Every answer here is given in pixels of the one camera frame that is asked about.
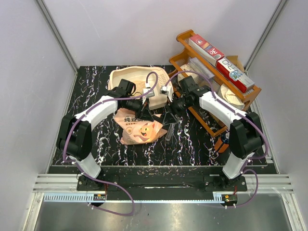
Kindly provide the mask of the clear plastic scoop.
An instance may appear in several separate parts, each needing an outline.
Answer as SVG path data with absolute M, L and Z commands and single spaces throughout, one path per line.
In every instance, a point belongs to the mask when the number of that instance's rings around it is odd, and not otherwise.
M 176 125 L 176 123 L 170 124 L 168 131 L 166 133 L 166 141 L 171 141 L 172 136 L 174 135 L 175 125 Z

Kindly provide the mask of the pink cat litter bag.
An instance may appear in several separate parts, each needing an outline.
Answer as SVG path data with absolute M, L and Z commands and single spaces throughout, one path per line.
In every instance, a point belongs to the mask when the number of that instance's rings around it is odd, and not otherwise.
M 140 120 L 133 111 L 124 108 L 117 111 L 114 121 L 123 129 L 120 139 L 123 145 L 152 143 L 167 134 L 161 123 Z

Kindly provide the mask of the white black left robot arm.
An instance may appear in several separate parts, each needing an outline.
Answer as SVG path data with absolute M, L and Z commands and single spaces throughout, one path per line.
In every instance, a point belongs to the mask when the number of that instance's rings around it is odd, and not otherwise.
M 125 108 L 135 112 L 137 118 L 151 120 L 151 113 L 143 112 L 146 99 L 153 96 L 153 87 L 146 84 L 143 94 L 132 96 L 136 85 L 122 79 L 119 86 L 107 90 L 94 105 L 83 112 L 66 114 L 61 121 L 56 147 L 63 154 L 66 163 L 75 163 L 88 178 L 87 184 L 93 190 L 100 190 L 104 185 L 101 167 L 94 160 L 92 150 L 92 130 L 109 115 Z

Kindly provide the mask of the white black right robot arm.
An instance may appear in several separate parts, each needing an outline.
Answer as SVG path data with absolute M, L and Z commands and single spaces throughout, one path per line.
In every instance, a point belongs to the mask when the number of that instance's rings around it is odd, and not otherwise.
M 235 178 L 242 174 L 245 164 L 266 141 L 259 115 L 235 108 L 208 86 L 198 86 L 192 76 L 182 79 L 180 87 L 183 97 L 178 99 L 173 99 L 170 85 L 166 84 L 160 89 L 160 93 L 169 98 L 170 107 L 175 113 L 199 105 L 217 117 L 229 130 L 231 153 L 222 169 L 224 176 L 219 178 L 219 186 L 229 191 L 236 185 Z

